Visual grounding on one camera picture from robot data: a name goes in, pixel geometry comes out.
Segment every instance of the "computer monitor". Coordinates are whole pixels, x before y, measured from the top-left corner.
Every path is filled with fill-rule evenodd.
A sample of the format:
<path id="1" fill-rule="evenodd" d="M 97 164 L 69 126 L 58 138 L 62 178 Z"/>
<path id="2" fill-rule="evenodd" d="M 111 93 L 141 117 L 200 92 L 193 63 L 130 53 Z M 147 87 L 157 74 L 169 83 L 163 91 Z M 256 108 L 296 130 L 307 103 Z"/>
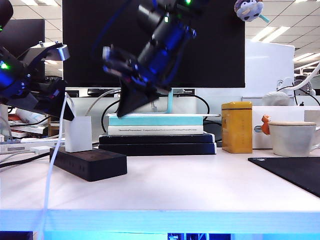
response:
<path id="1" fill-rule="evenodd" d="M 116 19 L 98 46 L 114 44 L 136 56 L 151 36 L 137 21 L 138 6 L 145 1 L 132 0 Z M 102 64 L 91 58 L 97 36 L 124 0 L 63 1 L 63 43 L 70 58 L 63 63 L 63 78 L 68 87 L 120 87 L 118 78 L 103 71 Z M 244 88 L 245 24 L 234 12 L 234 1 L 212 0 L 203 16 L 192 21 L 197 37 L 187 44 L 172 88 Z"/>
<path id="2" fill-rule="evenodd" d="M 45 41 L 44 19 L 11 19 L 0 33 L 0 45 L 18 58 L 39 41 Z M 45 64 L 37 65 L 33 76 L 37 79 L 45 77 Z"/>

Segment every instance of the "stack of books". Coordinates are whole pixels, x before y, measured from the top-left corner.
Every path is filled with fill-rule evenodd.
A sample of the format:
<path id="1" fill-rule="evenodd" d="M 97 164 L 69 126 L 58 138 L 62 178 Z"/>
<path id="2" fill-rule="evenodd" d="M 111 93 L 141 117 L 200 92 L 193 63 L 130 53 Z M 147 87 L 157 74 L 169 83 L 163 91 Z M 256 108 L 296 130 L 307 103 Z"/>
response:
<path id="1" fill-rule="evenodd" d="M 127 156 L 211 155 L 215 136 L 205 133 L 201 114 L 109 114 L 99 148 Z"/>
<path id="2" fill-rule="evenodd" d="M 14 138 L 24 138 L 24 137 L 37 137 L 48 135 L 48 127 L 46 125 L 26 125 L 26 126 L 14 126 L 23 125 L 24 123 L 21 119 L 15 115 L 8 115 L 8 123 L 11 126 L 12 136 Z"/>
<path id="3" fill-rule="evenodd" d="M 200 114 L 132 113 L 123 117 L 108 114 L 108 135 L 190 135 L 203 134 Z"/>

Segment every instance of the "orange figurine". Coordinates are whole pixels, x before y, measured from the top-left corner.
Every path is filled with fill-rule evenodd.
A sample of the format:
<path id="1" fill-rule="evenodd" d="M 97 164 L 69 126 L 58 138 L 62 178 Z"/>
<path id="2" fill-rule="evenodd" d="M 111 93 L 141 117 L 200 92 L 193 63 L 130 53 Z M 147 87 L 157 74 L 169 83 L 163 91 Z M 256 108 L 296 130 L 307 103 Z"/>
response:
<path id="1" fill-rule="evenodd" d="M 270 135 L 270 131 L 269 131 L 270 116 L 263 115 L 261 120 L 263 122 L 263 125 L 261 126 L 262 132 L 266 135 Z"/>

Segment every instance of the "white lid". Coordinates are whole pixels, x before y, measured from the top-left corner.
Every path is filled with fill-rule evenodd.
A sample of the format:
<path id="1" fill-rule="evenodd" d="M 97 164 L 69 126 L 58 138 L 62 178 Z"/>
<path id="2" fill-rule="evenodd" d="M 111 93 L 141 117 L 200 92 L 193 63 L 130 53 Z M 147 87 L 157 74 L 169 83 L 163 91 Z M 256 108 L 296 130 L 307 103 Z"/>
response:
<path id="1" fill-rule="evenodd" d="M 316 126 L 314 121 L 270 121 L 273 126 Z"/>

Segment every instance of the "desk surface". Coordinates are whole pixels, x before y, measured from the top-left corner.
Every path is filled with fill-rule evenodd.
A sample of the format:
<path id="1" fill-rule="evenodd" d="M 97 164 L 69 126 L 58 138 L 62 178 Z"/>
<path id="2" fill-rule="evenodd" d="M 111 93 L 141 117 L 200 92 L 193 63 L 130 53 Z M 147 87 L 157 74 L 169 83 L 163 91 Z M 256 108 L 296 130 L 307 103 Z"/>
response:
<path id="1" fill-rule="evenodd" d="M 128 157 L 128 174 L 96 182 L 54 167 L 46 229 L 320 233 L 320 198 L 249 157 L 276 156 L 218 148 L 217 155 Z M 43 159 L 2 170 L 0 229 L 37 229 L 48 167 Z"/>

